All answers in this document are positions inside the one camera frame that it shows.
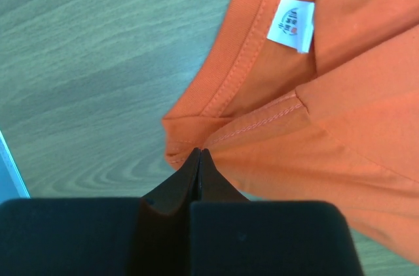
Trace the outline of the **orange t-shirt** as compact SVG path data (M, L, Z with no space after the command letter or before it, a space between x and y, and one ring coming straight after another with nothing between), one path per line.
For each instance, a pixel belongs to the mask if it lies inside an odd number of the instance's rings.
M174 169L206 148L237 189L328 201L418 262L418 0L231 0L162 125Z

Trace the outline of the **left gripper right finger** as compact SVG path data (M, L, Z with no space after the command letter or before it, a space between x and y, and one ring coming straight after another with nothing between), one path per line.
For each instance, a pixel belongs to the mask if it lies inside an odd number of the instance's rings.
M198 170L198 200L204 202L249 202L224 176L217 170L208 149L201 151Z

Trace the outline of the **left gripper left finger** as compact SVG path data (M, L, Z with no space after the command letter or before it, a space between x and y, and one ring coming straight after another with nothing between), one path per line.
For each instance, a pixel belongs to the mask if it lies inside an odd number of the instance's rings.
M156 188L141 197L141 206L158 216L174 216L188 205L200 165L200 149L194 148L183 165Z

